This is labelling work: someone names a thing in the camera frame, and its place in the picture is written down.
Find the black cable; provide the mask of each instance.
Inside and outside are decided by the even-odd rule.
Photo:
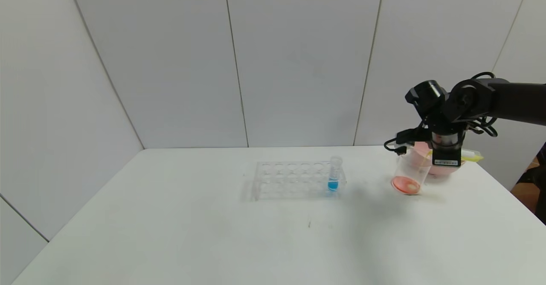
[[[491,120],[489,120],[489,122],[487,122],[487,118],[485,116],[482,116],[480,123],[482,124],[482,127],[490,127],[491,125],[493,125],[493,123],[495,123],[495,121],[497,121],[497,118],[492,118]]]
[[[387,144],[391,143],[392,141],[396,141],[396,138],[392,138],[392,139],[386,141],[386,143],[383,144],[383,147],[388,151],[396,151],[396,149],[386,146]]]
[[[482,76],[489,76],[491,78],[495,78],[495,74],[493,74],[491,72],[481,72],[479,74],[476,74],[476,75],[472,76],[471,79],[477,79],[477,78],[482,77]]]

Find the black robotic arm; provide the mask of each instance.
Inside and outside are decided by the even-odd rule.
[[[400,155],[424,141],[433,150],[434,165],[460,166],[466,131],[496,137],[492,125],[497,118],[546,125],[546,85],[510,83],[490,72],[459,82],[450,93],[434,80],[424,81],[408,91],[406,101],[415,106],[422,121],[397,133],[384,147]],[[395,148],[387,147],[389,143]]]

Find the clear plastic cup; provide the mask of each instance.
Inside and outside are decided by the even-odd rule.
[[[423,156],[412,148],[398,157],[391,184],[404,194],[419,194],[432,166],[431,155]]]

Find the table surface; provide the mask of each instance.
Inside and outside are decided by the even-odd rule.
[[[332,155],[340,198],[246,198],[257,161]],[[546,227],[479,165],[407,196],[395,160],[375,146],[147,149],[14,284],[546,284]]]

